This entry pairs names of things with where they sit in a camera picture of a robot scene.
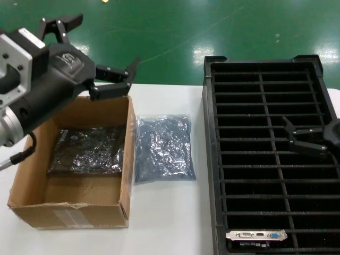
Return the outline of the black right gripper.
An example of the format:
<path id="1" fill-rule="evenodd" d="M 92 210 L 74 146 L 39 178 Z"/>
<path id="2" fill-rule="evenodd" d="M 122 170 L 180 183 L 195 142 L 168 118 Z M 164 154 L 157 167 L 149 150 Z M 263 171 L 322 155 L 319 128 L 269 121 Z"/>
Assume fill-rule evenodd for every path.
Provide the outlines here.
<path id="1" fill-rule="evenodd" d="M 330 122 L 324 129 L 312 127 L 298 130 L 286 116 L 282 117 L 282 124 L 291 152 L 317 158 L 326 158 L 328 150 L 339 154 L 339 120 Z M 323 140 L 326 145 L 317 143 Z"/>

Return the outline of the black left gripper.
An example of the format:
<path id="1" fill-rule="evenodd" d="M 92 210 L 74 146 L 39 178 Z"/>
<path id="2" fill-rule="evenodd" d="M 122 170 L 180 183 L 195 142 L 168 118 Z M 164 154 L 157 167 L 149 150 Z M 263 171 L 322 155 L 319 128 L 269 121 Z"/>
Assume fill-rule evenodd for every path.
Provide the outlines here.
<path id="1" fill-rule="evenodd" d="M 83 91 L 89 89 L 91 101 L 127 96 L 136 77 L 140 58 L 125 69 L 96 65 L 83 52 L 72 46 L 68 33 L 79 27 L 83 14 L 42 18 L 36 36 L 41 41 L 53 33 L 59 44 L 49 45 L 47 72 L 33 81 L 31 91 L 10 105 L 23 132 L 31 132 Z M 94 79 L 108 82 L 97 86 Z"/>

